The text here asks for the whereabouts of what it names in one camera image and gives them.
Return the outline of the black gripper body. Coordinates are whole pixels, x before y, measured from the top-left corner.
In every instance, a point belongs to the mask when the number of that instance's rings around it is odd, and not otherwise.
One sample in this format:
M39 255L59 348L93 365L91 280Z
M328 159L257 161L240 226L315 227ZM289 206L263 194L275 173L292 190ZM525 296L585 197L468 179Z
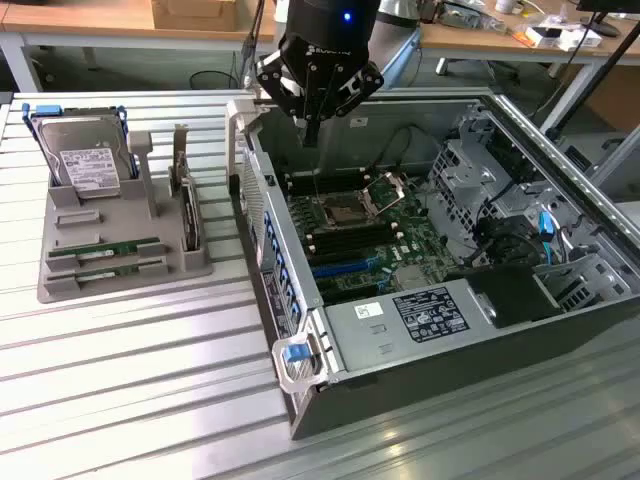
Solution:
M323 77L335 64L362 68L370 60L369 40L377 1L291 1L279 51L306 96L311 120L311 73Z

